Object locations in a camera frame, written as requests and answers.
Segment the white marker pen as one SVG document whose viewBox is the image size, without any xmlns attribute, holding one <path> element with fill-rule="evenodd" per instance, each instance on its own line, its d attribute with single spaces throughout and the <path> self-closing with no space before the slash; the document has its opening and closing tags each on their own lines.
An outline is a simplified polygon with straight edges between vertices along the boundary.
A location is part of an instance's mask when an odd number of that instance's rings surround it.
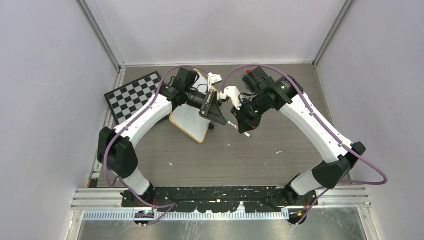
<svg viewBox="0 0 424 240">
<path fill-rule="evenodd" d="M 228 118 L 225 118 L 225 121 L 226 121 L 227 124 L 229 124 L 230 126 L 235 128 L 237 131 L 239 130 L 239 126 L 236 125 L 235 123 L 231 122 Z M 243 135 L 245 135 L 248 138 L 251 137 L 251 135 L 248 132 L 244 132 Z"/>
</svg>

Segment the yellow framed whiteboard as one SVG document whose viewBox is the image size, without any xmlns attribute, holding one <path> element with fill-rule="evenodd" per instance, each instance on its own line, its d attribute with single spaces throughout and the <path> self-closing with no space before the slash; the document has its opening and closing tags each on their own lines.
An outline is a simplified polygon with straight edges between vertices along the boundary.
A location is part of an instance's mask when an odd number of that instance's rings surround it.
<svg viewBox="0 0 424 240">
<path fill-rule="evenodd" d="M 212 121 L 200 114 L 204 98 L 209 93 L 207 79 L 197 69 L 181 67 L 171 86 L 180 91 L 175 100 L 177 107 L 169 117 L 171 123 L 197 143 L 203 143 L 209 129 L 214 128 Z"/>
</svg>

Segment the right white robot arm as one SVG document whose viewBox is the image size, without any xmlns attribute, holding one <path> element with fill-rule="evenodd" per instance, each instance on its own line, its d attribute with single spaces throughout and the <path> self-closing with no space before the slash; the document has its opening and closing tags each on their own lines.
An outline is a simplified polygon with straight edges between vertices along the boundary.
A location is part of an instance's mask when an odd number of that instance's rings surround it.
<svg viewBox="0 0 424 240">
<path fill-rule="evenodd" d="M 321 155 L 320 164 L 295 176 L 283 189 L 284 199 L 299 205 L 307 194 L 318 188 L 333 189 L 365 153 L 361 142 L 353 143 L 338 132 L 316 109 L 301 85 L 282 73 L 274 80 L 265 72 L 265 65 L 253 64 L 253 70 L 242 78 L 250 91 L 250 100 L 240 98 L 236 87 L 222 84 L 221 93 L 229 94 L 231 113 L 236 117 L 239 133 L 257 129 L 264 113 L 271 109 L 289 118 L 312 142 Z"/>
</svg>

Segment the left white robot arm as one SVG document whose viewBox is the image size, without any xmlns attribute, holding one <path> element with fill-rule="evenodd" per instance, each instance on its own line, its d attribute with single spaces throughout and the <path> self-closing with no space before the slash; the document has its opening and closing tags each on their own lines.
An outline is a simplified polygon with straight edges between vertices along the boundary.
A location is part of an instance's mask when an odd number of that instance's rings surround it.
<svg viewBox="0 0 424 240">
<path fill-rule="evenodd" d="M 104 127 L 99 133 L 97 161 L 132 189 L 134 200 L 141 207 L 148 207 L 153 202 L 153 185 L 138 169 L 135 148 L 154 125 L 185 104 L 198 109 L 203 119 L 223 126 L 227 123 L 220 109 L 218 93 L 215 90 L 201 93 L 193 89 L 199 77 L 192 66 L 179 67 L 172 82 L 166 84 L 161 80 L 152 98 L 127 121 L 115 128 Z"/>
</svg>

